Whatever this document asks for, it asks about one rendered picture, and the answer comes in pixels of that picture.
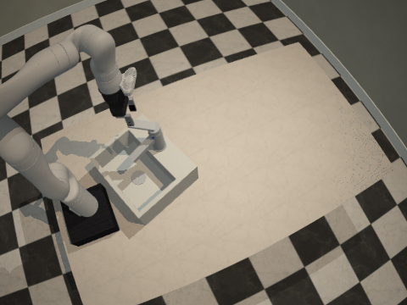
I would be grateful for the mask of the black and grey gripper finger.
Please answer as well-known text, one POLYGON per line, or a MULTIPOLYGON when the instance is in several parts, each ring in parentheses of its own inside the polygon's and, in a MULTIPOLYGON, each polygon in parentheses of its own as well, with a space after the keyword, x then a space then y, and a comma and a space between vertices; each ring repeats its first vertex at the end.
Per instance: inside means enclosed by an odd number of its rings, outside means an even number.
POLYGON ((133 111, 137 111, 136 105, 134 103, 133 97, 128 97, 129 98, 129 102, 128 102, 128 107, 130 109, 131 112, 133 111))
POLYGON ((125 116, 115 117, 115 118, 116 119, 118 119, 118 118, 126 118, 125 122, 127 123, 128 126, 134 126, 135 125, 134 122, 133 122, 133 119, 131 118, 131 114, 126 114, 125 116))

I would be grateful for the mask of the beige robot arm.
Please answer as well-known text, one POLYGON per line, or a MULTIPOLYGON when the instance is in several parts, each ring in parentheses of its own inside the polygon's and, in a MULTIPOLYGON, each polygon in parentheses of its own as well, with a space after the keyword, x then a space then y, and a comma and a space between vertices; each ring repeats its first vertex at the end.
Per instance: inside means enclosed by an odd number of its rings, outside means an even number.
POLYGON ((98 210, 98 200, 65 165, 48 163, 36 141, 7 115, 36 89, 74 68, 82 52, 92 58, 90 67, 96 81, 111 81, 119 73, 114 38, 95 25, 83 25, 33 55, 0 85, 0 157, 45 197, 60 200, 79 216, 91 217, 98 210))

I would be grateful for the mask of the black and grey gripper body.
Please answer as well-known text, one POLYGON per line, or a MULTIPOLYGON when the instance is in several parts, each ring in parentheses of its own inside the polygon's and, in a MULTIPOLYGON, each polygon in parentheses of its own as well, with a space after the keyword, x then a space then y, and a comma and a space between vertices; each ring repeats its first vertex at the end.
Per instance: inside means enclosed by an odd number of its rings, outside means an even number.
POLYGON ((137 71, 129 68, 124 74, 119 73, 108 82, 98 82, 98 90, 103 94, 104 101, 109 105, 109 110, 114 117, 126 115, 129 96, 132 95, 136 83, 137 71))

